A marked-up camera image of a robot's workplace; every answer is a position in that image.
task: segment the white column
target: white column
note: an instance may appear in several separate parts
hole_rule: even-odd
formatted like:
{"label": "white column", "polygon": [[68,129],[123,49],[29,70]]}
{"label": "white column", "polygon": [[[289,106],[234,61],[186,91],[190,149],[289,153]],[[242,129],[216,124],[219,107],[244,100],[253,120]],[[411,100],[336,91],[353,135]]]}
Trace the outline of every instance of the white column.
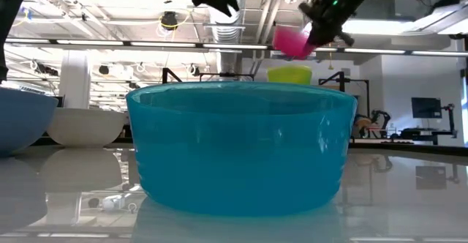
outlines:
{"label": "white column", "polygon": [[88,108],[93,65],[88,51],[64,51],[58,94],[65,108]]}

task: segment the light blue bowl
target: light blue bowl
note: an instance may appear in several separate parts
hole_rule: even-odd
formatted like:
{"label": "light blue bowl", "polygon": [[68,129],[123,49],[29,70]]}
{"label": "light blue bowl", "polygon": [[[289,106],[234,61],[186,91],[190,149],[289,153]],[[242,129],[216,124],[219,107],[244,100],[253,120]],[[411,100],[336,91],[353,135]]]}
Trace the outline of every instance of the light blue bowl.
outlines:
{"label": "light blue bowl", "polygon": [[0,157],[37,141],[52,121],[58,100],[0,88]]}
{"label": "light blue bowl", "polygon": [[286,83],[174,83],[127,95],[138,171],[155,201],[274,216],[339,189],[356,99]]}

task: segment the overhead beam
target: overhead beam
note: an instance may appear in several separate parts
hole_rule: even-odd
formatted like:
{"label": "overhead beam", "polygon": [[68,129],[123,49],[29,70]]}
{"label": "overhead beam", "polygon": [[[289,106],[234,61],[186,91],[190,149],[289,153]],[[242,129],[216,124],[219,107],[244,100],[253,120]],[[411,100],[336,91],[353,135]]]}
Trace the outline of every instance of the overhead beam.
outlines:
{"label": "overhead beam", "polygon": [[[61,48],[66,50],[131,50],[131,51],[179,51],[210,52],[215,50],[236,51],[274,51],[272,45],[221,44],[201,42],[164,42],[164,41],[115,41],[115,40],[47,40],[8,38],[6,44],[29,46],[33,48]],[[326,53],[362,53],[394,56],[442,56],[468,57],[468,52],[458,51],[416,51],[406,49],[372,49],[372,48],[317,48],[315,52]]]}

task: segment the computer monitor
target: computer monitor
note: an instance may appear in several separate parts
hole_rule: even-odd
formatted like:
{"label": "computer monitor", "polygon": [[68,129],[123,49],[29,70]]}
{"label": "computer monitor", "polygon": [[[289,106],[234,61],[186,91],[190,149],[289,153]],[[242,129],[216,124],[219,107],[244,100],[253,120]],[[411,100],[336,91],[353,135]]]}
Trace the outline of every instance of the computer monitor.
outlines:
{"label": "computer monitor", "polygon": [[57,103],[57,108],[63,108],[64,107],[64,97],[54,97],[58,100]]}
{"label": "computer monitor", "polygon": [[441,119],[442,106],[440,99],[430,97],[413,97],[412,117],[415,119]]}

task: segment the ceiling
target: ceiling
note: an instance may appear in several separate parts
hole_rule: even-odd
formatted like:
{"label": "ceiling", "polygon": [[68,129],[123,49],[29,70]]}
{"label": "ceiling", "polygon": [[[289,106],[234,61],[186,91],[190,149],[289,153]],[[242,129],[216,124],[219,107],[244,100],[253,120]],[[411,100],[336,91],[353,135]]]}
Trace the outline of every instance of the ceiling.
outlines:
{"label": "ceiling", "polygon": [[[241,43],[255,42],[257,27],[262,15],[262,3],[265,0],[245,0],[241,8],[242,26]],[[277,26],[303,28],[305,19],[298,11],[298,0],[288,4],[281,0],[275,17]],[[147,40],[175,42],[213,42],[210,15],[204,5],[194,8],[192,0],[24,0],[23,8],[18,13],[10,37],[34,37],[45,39],[82,39],[82,40]],[[179,23],[174,32],[164,32],[159,20],[165,11],[176,12]],[[267,44],[271,43],[273,31]],[[354,35],[359,48],[410,48],[442,49],[450,44],[446,36],[430,34],[419,37]],[[24,81],[31,88],[58,94],[57,77],[39,74],[33,70],[33,62],[39,62],[60,72],[62,49],[23,48],[6,46],[9,78],[50,78],[52,81]],[[132,90],[127,80],[140,80],[158,83],[161,81],[163,67],[169,67],[184,81],[197,81],[187,68],[191,64],[201,72],[216,72],[215,53],[164,52],[164,51],[118,51],[89,50],[94,60],[93,81],[120,80],[120,83],[93,83],[91,86],[91,104],[99,105],[122,98],[116,97]],[[334,59],[362,61],[362,55],[336,54]],[[132,67],[129,77],[122,75],[101,75],[99,67],[103,64],[122,64]]]}

